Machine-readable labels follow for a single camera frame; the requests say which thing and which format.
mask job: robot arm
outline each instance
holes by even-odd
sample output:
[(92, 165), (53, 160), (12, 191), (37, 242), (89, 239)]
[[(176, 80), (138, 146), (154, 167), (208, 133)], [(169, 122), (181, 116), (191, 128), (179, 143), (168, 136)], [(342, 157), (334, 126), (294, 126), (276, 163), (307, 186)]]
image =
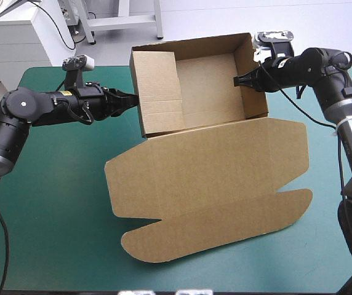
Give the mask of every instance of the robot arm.
[(94, 61), (85, 55), (69, 58), (63, 63), (65, 91), (38, 93), (20, 87), (4, 95), (0, 101), (0, 177), (12, 171), (31, 126), (67, 122), (90, 125), (138, 105), (137, 95), (95, 82), (84, 84), (82, 72), (93, 68)]
[[(352, 80), (347, 69), (352, 55), (334, 49), (309, 48), (294, 57), (289, 31), (261, 32), (254, 36), (257, 47), (270, 50), (271, 57), (260, 67), (234, 78), (235, 86), (259, 92), (276, 92), (288, 87), (312, 87), (324, 117), (334, 123), (352, 172)], [(344, 187), (338, 219), (352, 254), (352, 177)], [(352, 278), (338, 294), (352, 294)]]

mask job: cable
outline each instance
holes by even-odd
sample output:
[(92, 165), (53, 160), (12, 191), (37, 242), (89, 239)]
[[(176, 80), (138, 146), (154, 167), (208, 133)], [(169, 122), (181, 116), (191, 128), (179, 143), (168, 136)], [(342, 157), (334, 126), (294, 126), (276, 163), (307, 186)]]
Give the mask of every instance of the cable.
[(64, 82), (65, 82), (65, 80), (63, 80), (63, 81), (60, 83), (60, 85), (55, 89), (55, 91), (59, 91), (60, 88), (62, 87), (62, 85), (64, 84)]
[(75, 44), (79, 44), (80, 42), (83, 42), (85, 40), (86, 36), (84, 36), (81, 40), (74, 42)]
[[(38, 7), (39, 9), (41, 9), (45, 14), (47, 14), (47, 16), (52, 20), (53, 24), (55, 25), (55, 28), (57, 29), (58, 34), (60, 35), (61, 40), (63, 41), (64, 45), (65, 45), (66, 48), (68, 48), (69, 50), (75, 50), (75, 49), (76, 49), (76, 44), (78, 44), (78, 43), (80, 43), (80, 42), (83, 42), (83, 40), (86, 38), (86, 37), (84, 36), (83, 39), (81, 39), (81, 40), (79, 40), (79, 41), (77, 41), (77, 42), (73, 41), (73, 47), (68, 46), (68, 44), (67, 44), (67, 43), (65, 42), (65, 40), (64, 40), (63, 35), (62, 35), (61, 32), (60, 32), (60, 29), (58, 28), (57, 24), (55, 23), (55, 21), (54, 21), (54, 19), (51, 17), (51, 15), (50, 15), (46, 10), (44, 10), (41, 6), (39, 6), (38, 4), (36, 4), (35, 2), (30, 1), (30, 0), (27, 0), (27, 1), (30, 2), (30, 3), (32, 3), (32, 4), (34, 4), (36, 7)], [(94, 17), (97, 18), (97, 15), (96, 15), (95, 13), (89, 12), (89, 14), (94, 14)]]
[(280, 90), (280, 92), (288, 99), (288, 101), (295, 106), (298, 111), (300, 111), (303, 115), (305, 115), (307, 118), (309, 118), (310, 120), (312, 120), (314, 123), (321, 125), (321, 126), (325, 126), (325, 127), (329, 127), (332, 128), (334, 130), (336, 130), (336, 127), (331, 125), (331, 124), (326, 124), (326, 123), (322, 123), (316, 119), (314, 119), (313, 117), (311, 117), (307, 112), (305, 112), (300, 106), (298, 106), (292, 99), (291, 97), (288, 96), (288, 94), (281, 88), (280, 84), (272, 77), (271, 74), (268, 73), (268, 71), (262, 66), (261, 62), (258, 62), (261, 69), (266, 73), (266, 75), (276, 84), (276, 86), (278, 87), (278, 89)]
[(60, 29), (58, 28), (57, 24), (55, 23), (54, 19), (50, 16), (50, 14), (44, 10), (41, 6), (39, 6), (38, 4), (36, 4), (35, 2), (31, 1), (31, 0), (27, 0), (28, 2), (34, 4), (36, 7), (38, 7), (39, 9), (41, 9), (45, 14), (47, 14), (47, 16), (52, 20), (53, 24), (55, 25), (55, 28), (58, 31), (58, 34), (61, 37), (61, 40), (63, 41), (64, 45), (66, 46), (66, 48), (70, 49), (70, 50), (75, 50), (76, 49), (76, 44), (73, 42), (73, 47), (69, 47), (68, 44), (65, 42), (63, 35), (60, 32)]
[(4, 230), (4, 238), (5, 238), (5, 263), (4, 263), (4, 272), (2, 273), (2, 278), (0, 283), (0, 295), (1, 295), (2, 289), (4, 289), (5, 280), (8, 273), (8, 266), (9, 266), (9, 234), (8, 234), (8, 228), (6, 226), (4, 218), (2, 218), (1, 212), (0, 212), (0, 223), (2, 225), (2, 229)]

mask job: open cardboard box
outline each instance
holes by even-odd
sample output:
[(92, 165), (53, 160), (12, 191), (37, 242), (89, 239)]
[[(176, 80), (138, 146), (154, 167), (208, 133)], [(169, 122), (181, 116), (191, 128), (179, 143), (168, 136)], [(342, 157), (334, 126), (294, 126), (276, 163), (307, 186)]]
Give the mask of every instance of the open cardboard box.
[(294, 223), (311, 202), (277, 192), (308, 168), (306, 129), (267, 118), (264, 93), (234, 87), (257, 66), (250, 34), (134, 47), (148, 140), (105, 167), (116, 216), (161, 221), (123, 235), (133, 257), (164, 262)]

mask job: cardboard flap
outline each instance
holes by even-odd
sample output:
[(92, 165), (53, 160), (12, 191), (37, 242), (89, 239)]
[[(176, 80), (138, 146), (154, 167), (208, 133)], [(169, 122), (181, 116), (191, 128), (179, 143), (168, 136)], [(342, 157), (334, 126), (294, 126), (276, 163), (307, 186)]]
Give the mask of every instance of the cardboard flap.
[(307, 169), (306, 145), (303, 124), (269, 118), (150, 138), (106, 163), (113, 212), (164, 219), (274, 194)]
[(276, 190), (309, 167), (306, 126), (300, 122), (268, 119), (273, 186)]
[(146, 133), (185, 128), (182, 93), (173, 52), (132, 52), (135, 88)]
[(213, 206), (127, 232), (121, 243), (139, 260), (170, 261), (290, 226), (311, 199), (302, 189)]

